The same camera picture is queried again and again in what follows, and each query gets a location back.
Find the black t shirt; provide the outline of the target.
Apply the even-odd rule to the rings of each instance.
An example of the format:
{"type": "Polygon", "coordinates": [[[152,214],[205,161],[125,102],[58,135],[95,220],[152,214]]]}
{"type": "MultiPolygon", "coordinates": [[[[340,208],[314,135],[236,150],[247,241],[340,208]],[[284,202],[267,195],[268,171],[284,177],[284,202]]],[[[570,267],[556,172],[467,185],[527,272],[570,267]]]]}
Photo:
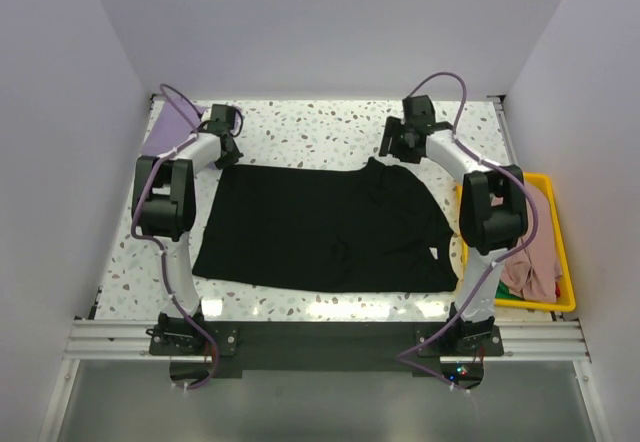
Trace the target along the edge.
{"type": "Polygon", "coordinates": [[[428,188],[398,165],[236,165],[222,172],[193,273],[311,292],[451,292],[452,236],[428,188]]]}

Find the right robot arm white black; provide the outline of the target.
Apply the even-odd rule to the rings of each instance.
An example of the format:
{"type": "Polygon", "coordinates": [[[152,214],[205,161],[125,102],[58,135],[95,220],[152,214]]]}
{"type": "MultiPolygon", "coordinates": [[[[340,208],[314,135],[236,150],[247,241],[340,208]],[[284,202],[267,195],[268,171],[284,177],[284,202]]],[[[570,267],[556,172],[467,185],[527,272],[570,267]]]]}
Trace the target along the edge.
{"type": "Polygon", "coordinates": [[[494,316],[509,251],[528,230],[523,173],[466,146],[450,123],[436,120],[428,96],[404,98],[402,110],[401,118],[386,120],[379,154],[414,164],[428,159],[459,184],[459,231],[468,257],[453,314],[467,323],[485,322],[494,316]]]}

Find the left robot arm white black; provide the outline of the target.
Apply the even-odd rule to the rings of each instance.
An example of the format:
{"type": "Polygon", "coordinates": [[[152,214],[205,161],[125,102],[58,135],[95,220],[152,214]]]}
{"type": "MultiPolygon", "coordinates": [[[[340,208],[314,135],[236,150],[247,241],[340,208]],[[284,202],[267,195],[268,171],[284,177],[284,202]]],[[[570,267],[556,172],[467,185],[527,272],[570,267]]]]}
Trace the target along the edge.
{"type": "Polygon", "coordinates": [[[214,104],[196,112],[185,129],[171,123],[179,109],[165,104],[136,161],[131,206],[131,235],[157,246],[160,277],[167,294],[168,317],[200,312],[193,281],[189,238],[196,218],[195,176],[223,170],[243,157],[236,138],[244,116],[233,105],[214,104]]]}

